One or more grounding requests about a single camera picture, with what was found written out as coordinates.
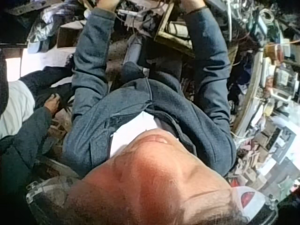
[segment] human hand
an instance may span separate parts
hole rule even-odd
[[[60,96],[58,94],[53,94],[50,98],[45,102],[44,107],[50,110],[51,115],[54,116],[58,110],[58,106],[60,104]]]
[[[181,3],[187,13],[206,6],[204,0],[181,0]]]
[[[120,0],[99,0],[97,7],[107,11],[114,12],[119,2]]]

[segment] blue jacket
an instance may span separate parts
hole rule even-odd
[[[94,9],[75,53],[73,127],[63,146],[63,163],[81,176],[110,155],[111,135],[142,111],[168,123],[188,151],[225,175],[236,149],[230,135],[226,87],[230,62],[220,28],[208,8],[186,16],[195,59],[195,102],[172,76],[141,78],[109,93],[105,77],[115,15]]]

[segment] white shirt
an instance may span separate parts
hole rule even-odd
[[[113,134],[110,158],[123,151],[126,146],[141,133],[157,128],[173,134],[173,129],[168,124],[146,112],[141,112],[137,117],[127,124],[124,124]]]
[[[0,117],[0,139],[16,135],[35,107],[33,95],[22,81],[8,82],[8,94],[7,107]]]

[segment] cardboard box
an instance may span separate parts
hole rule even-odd
[[[79,36],[86,24],[86,21],[75,21],[62,25],[57,35],[57,49],[74,53]]]

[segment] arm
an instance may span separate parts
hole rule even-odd
[[[73,120],[85,114],[108,93],[105,77],[108,48],[119,0],[101,0],[92,11],[75,53]]]
[[[16,135],[0,141],[1,193],[14,193],[25,184],[51,121],[50,110],[39,108]]]
[[[221,30],[203,0],[185,0],[186,23],[195,59],[195,104],[225,133],[230,133],[227,79],[230,62]]]

